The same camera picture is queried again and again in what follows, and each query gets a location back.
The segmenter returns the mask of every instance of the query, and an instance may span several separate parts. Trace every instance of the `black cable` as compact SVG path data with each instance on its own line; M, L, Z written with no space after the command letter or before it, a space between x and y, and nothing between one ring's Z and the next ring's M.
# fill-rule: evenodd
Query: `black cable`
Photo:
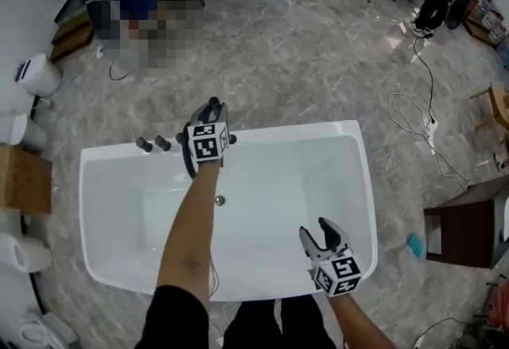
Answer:
M436 324L431 325L428 329L426 329L426 330L424 331L424 333L420 334L420 335L416 338L416 340L414 341L414 343L412 343L412 347L411 347L411 349L414 349L414 348L415 348L415 344L417 343L417 341L418 341L421 337L423 337L425 334L427 334L429 331L431 331L431 330L432 330L433 328L435 328L437 325L440 325L442 322L445 322L446 320L453 320L453 321L457 322L458 324L468 325L468 323L467 323L467 322L462 322L462 321L457 320L456 318L453 318L453 317L449 317L449 318L445 318L445 319L443 319L443 320L439 320Z
M129 76L131 73L133 73L134 71L136 71L138 68L136 69L132 69L130 71L128 71L127 74L125 74L124 76L121 76L120 78L114 78L113 76L111 76L111 69L113 68L113 64L115 63L114 60L111 61L111 65L110 65L110 70L108 71L109 75L110 75L110 79L111 80L114 80L114 81L117 81L117 80L122 80L122 79L125 79L127 76Z
M431 118L431 122L432 123L435 123L435 119L433 118L433 116L431 115L431 102L433 100L433 73L431 73L431 69L429 69L429 66L428 64L422 60L422 58L419 56L419 54L417 53L417 50L415 49L415 43L417 42L417 40L424 40L425 37L417 37L415 38L415 41L414 41L414 44L412 45L412 47L414 48L414 52L415 52L415 55L417 55L417 58L419 58L419 60L421 60L421 62L424 64L424 66L426 66L426 68L428 69L428 72L429 72L429 76L431 76L431 91L429 93L429 108L428 108L428 115L429 115L429 118Z
M187 169L189 176L192 180L196 177L196 170L194 168L194 164L192 163L191 158L191 150L189 149L189 132L188 127L191 122L187 122L184 125L184 129L182 130L182 157L184 158L185 169Z

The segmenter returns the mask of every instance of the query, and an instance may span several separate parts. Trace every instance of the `white bathtub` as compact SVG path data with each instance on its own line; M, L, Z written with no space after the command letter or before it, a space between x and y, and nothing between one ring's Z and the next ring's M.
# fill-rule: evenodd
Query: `white bathtub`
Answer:
M292 297L316 291L298 237L307 227L324 245L318 217L349 233L363 278L377 263L375 210L355 121L235 132L217 195L213 301ZM174 139L164 153L135 144L84 149L80 224L85 263L99 282L153 293L162 249L191 180Z

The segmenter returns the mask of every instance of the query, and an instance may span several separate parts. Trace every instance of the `marble floor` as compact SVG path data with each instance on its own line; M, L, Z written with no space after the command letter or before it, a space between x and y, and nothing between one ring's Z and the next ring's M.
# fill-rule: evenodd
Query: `marble floor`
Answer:
M80 336L83 349L131 348L140 337L150 297L95 282L81 250L78 220L80 152L132 142L139 135L174 136L211 95L227 102L233 130L341 119L359 121L370 165L379 236L379 264L355 294L373 321L409 348L428 326L448 316L469 320L482 305L484 282L509 273L509 257L492 271L415 258L409 233L424 234L422 209L461 192L438 171L422 138L400 130L387 113L391 93L408 87L429 96L430 78L401 23L419 2L408 0L205 0L204 27L175 68L113 82L98 43L64 60L54 107L36 121L49 132L52 214L33 218L29 233L52 247L54 263L37 284L47 308ZM487 45L460 27L440 28L416 45L434 75L436 147L472 182L502 175L492 153L503 133L477 133L490 113L487 99L468 97L509 75ZM410 120L420 116L402 102ZM327 329L340 332L320 299ZM222 333L224 303L211 321ZM238 304L226 312L235 315ZM447 347L460 327L442 324L422 347ZM216 332L211 329L211 342Z

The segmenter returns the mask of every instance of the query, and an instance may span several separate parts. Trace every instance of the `fiducial marker cube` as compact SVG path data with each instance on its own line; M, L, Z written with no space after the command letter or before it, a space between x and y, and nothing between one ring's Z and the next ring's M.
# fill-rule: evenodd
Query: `fiducial marker cube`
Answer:
M228 148L225 122L189 126L189 149L196 162L220 160Z
M357 257L349 255L332 256L320 262L313 280L329 297L352 293L362 278Z

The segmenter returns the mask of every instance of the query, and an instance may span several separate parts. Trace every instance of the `wooden chair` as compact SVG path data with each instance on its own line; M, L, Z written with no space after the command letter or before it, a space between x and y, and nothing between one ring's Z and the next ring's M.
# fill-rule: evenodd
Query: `wooden chair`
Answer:
M480 93L470 96L470 99L478 98L488 93L492 101L493 115L485 122L479 124L476 130L484 127L493 126L495 122L499 123L504 129L509 131L509 95L503 89L500 83L492 83L492 85Z

